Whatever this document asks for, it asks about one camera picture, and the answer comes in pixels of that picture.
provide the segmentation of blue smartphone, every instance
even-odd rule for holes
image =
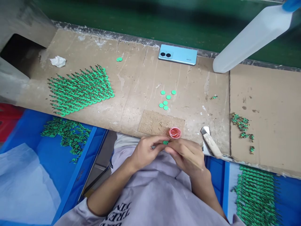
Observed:
[[[197,62],[197,54],[197,50],[161,45],[158,58],[160,60],[195,65]]]

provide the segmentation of red object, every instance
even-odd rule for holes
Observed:
[[[0,142],[5,142],[23,112],[10,104],[0,103]]]
[[[173,139],[179,139],[181,137],[182,133],[178,127],[172,127],[169,130],[169,135]]]

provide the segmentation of cardboard work surface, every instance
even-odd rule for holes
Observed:
[[[185,120],[182,137],[201,143],[200,129],[209,126],[222,153],[230,154],[229,74],[216,74],[212,59],[197,57],[195,66],[158,60],[159,48],[59,29],[47,50],[33,59],[30,81],[17,105],[53,114],[48,78],[100,64],[106,68],[115,97],[71,113],[65,118],[141,137],[144,110]],[[49,58],[66,58],[57,68]],[[168,110],[159,107],[166,100]]]
[[[231,125],[231,155],[272,172],[301,176],[301,73],[249,65],[230,72],[230,112],[250,120],[249,138]],[[250,145],[255,147],[249,154]]]

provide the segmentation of white plastic bottle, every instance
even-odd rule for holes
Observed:
[[[301,0],[264,8],[214,59],[213,70],[225,73],[288,30]]]

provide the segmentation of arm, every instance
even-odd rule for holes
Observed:
[[[142,137],[133,154],[89,197],[87,205],[89,210],[97,216],[106,216],[114,207],[123,188],[131,176],[149,165],[162,151],[168,137],[154,136]]]
[[[137,170],[133,167],[130,158],[127,158],[89,197],[87,201],[89,210],[97,216],[106,216],[135,172]]]
[[[173,157],[177,166],[189,175],[192,192],[228,222],[214,192],[210,171],[205,167],[201,146],[192,141],[178,139],[169,142],[165,151]]]

